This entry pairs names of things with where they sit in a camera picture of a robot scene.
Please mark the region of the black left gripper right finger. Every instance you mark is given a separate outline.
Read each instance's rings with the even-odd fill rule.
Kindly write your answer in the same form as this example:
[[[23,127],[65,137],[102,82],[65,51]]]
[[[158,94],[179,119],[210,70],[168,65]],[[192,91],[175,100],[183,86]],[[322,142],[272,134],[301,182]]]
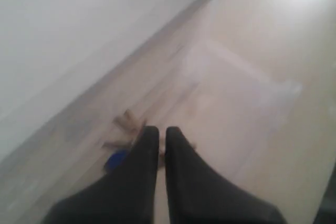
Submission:
[[[274,205],[213,170],[177,126],[166,129],[166,190],[171,223],[286,223]]]

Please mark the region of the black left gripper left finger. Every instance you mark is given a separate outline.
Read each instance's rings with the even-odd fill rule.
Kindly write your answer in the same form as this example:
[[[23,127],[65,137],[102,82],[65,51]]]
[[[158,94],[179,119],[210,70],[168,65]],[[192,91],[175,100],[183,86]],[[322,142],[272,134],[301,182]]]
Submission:
[[[153,223],[159,130],[145,126],[122,163],[56,203],[44,223]]]

